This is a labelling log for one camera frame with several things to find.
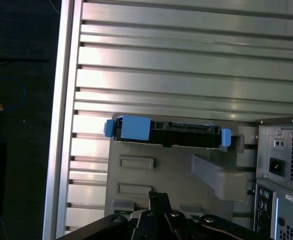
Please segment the screw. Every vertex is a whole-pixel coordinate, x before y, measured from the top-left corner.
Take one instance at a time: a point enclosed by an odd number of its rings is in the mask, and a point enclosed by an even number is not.
[[[115,219],[113,219],[112,220],[114,223],[119,223],[119,222],[121,222],[122,220],[121,220],[121,218],[115,218]]]
[[[214,219],[211,218],[211,217],[206,217],[206,218],[204,219],[204,221],[207,222],[208,224],[211,224],[211,223],[214,222]]]
[[[146,215],[148,217],[153,217],[155,215],[155,213],[153,211],[149,211]]]
[[[180,213],[177,211],[171,212],[172,217],[178,217],[179,215],[180,215]]]

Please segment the blue drive tray handle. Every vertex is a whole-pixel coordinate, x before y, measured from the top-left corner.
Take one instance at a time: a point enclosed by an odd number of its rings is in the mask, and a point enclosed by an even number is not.
[[[151,131],[151,118],[144,116],[123,115],[121,126],[121,138],[137,141],[148,141]],[[209,124],[192,126],[212,126]],[[104,124],[104,135],[108,138],[113,138],[116,134],[117,123],[116,120],[108,119]],[[229,147],[231,145],[231,130],[228,128],[220,129],[220,145],[222,147]]]

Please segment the blue plastic tab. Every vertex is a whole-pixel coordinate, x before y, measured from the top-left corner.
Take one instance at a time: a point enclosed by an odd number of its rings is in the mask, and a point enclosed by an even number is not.
[[[104,124],[104,135],[108,138],[112,138],[116,131],[116,121],[109,119]]]
[[[149,140],[151,118],[142,116],[123,116],[121,138]]]
[[[231,130],[228,128],[221,129],[221,146],[229,147],[231,145]]]

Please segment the dark floor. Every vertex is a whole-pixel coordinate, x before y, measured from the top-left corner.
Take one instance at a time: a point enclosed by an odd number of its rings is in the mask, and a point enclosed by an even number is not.
[[[53,0],[60,9],[61,0]],[[8,240],[42,238],[50,125],[60,15],[49,0],[0,0],[0,58],[41,59],[10,62],[0,78],[25,85],[24,103],[0,114],[0,139],[7,144],[3,214]],[[12,79],[0,84],[4,110],[23,96]],[[0,224],[0,239],[6,239]]]

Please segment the rear port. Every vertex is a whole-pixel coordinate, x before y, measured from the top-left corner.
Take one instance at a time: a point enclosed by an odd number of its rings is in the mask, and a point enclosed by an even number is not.
[[[285,149],[285,141],[284,139],[274,139],[274,147],[276,149]]]
[[[270,158],[268,171],[272,174],[284,177],[286,169],[286,162],[277,158]]]

